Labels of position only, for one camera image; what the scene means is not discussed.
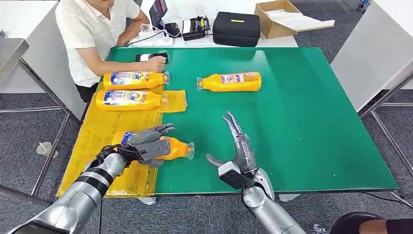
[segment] silver robotic arm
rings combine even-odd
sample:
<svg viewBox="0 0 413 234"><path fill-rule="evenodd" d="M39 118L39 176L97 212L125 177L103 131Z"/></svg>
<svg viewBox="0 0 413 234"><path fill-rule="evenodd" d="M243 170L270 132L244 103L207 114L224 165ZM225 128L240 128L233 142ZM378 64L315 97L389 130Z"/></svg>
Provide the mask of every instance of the silver robotic arm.
<svg viewBox="0 0 413 234"><path fill-rule="evenodd" d="M172 124L157 126L135 135L124 145L105 146L68 190L50 207L15 227L10 234L79 234L99 206L113 180L132 161L151 166L162 165L154 159L170 153L169 142L159 137Z"/></svg>
<svg viewBox="0 0 413 234"><path fill-rule="evenodd" d="M268 234L306 234L298 223L275 202L274 190L267 173L257 168L254 152L236 118L227 111L223 116L234 138L235 158L229 162L212 155L206 159L218 168L219 178L234 189L242 189L242 201Z"/></svg>

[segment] green tabletop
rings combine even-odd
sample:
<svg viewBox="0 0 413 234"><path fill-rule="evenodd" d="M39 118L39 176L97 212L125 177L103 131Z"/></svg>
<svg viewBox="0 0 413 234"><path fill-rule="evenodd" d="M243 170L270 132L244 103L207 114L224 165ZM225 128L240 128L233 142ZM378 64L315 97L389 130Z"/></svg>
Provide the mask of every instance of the green tabletop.
<svg viewBox="0 0 413 234"><path fill-rule="evenodd" d="M131 62L159 50L169 55L165 89L186 90L188 101L187 111L163 114L163 123L175 124L170 137L195 142L195 157L166 161L155 193L235 191L205 159L234 157L226 110L249 135L276 192L398 188L319 48L113 48L108 60ZM260 91L196 90L197 77L247 71L260 72Z"/></svg>

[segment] black bag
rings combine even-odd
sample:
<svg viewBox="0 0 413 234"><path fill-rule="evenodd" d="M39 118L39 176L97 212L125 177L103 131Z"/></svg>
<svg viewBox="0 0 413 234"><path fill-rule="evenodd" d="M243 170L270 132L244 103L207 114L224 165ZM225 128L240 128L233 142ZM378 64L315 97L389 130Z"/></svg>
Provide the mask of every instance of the black bag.
<svg viewBox="0 0 413 234"><path fill-rule="evenodd" d="M218 12L212 33L216 44L254 47L260 39L260 29L256 15Z"/></svg>

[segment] yellow bottle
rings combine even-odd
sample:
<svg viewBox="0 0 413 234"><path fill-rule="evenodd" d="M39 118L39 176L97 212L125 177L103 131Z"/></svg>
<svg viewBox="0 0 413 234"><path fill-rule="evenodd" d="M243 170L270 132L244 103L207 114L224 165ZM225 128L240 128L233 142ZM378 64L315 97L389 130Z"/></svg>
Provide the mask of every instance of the yellow bottle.
<svg viewBox="0 0 413 234"><path fill-rule="evenodd" d="M103 111L147 111L167 103L167 94L151 91L101 90L96 94L96 105Z"/></svg>
<svg viewBox="0 0 413 234"><path fill-rule="evenodd" d="M168 136L161 136L161 140L169 139L170 154L157 157L156 159L173 160L179 157L187 157L189 160L193 159L195 154L195 143L183 143L178 139Z"/></svg>
<svg viewBox="0 0 413 234"><path fill-rule="evenodd" d="M152 89L169 81L169 72L113 72L103 76L105 89L112 90Z"/></svg>
<svg viewBox="0 0 413 234"><path fill-rule="evenodd" d="M261 88L261 75L258 72L214 74L203 79L197 78L196 86L198 90L214 92L258 91Z"/></svg>
<svg viewBox="0 0 413 234"><path fill-rule="evenodd" d="M128 141L136 135L136 132L116 132L112 139L112 145L116 144L126 144ZM178 139L168 136L161 136L161 140L169 140L170 154L157 157L156 159L163 160L173 160L179 157L187 157L188 159L193 159L195 154L195 144L194 143L183 143Z"/></svg>

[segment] white desk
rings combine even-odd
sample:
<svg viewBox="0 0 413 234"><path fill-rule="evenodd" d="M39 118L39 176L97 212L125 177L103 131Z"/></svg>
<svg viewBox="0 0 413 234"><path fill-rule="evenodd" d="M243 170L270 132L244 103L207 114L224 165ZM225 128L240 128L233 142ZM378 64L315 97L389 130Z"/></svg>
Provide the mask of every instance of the white desk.
<svg viewBox="0 0 413 234"><path fill-rule="evenodd" d="M80 119L86 104L70 75L66 47L57 28L58 1L0 0L0 28L6 38L25 39L23 59L64 105ZM44 93L20 66L0 85L0 93Z"/></svg>
<svg viewBox="0 0 413 234"><path fill-rule="evenodd" d="M412 12L411 0L372 1L331 63L356 111L413 71Z"/></svg>
<svg viewBox="0 0 413 234"><path fill-rule="evenodd" d="M254 14L255 4L271 0L165 0L168 11L163 17L165 23L175 22L182 29L182 20L195 18L197 16L207 16L210 25L213 25L215 17L219 11ZM149 16L149 10L155 0L143 0L141 9ZM174 39L172 47L222 47L224 45L215 44L212 36L203 39L184 41L182 38ZM257 47L298 47L293 36L266 39L262 34Z"/></svg>

